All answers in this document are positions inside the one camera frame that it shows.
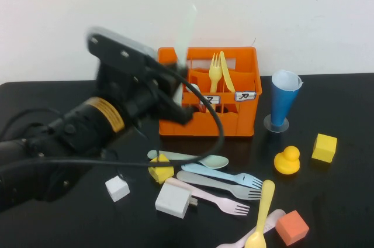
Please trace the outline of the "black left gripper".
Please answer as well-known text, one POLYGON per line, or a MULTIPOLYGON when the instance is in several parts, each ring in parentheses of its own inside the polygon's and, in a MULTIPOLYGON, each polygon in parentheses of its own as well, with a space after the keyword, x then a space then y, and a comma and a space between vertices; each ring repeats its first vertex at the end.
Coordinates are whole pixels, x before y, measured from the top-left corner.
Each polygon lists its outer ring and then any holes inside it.
POLYGON ((112 101, 125 118, 150 117, 186 125, 193 109, 176 104, 173 96, 188 72, 188 66, 162 65, 150 56, 101 57, 98 95, 112 101))

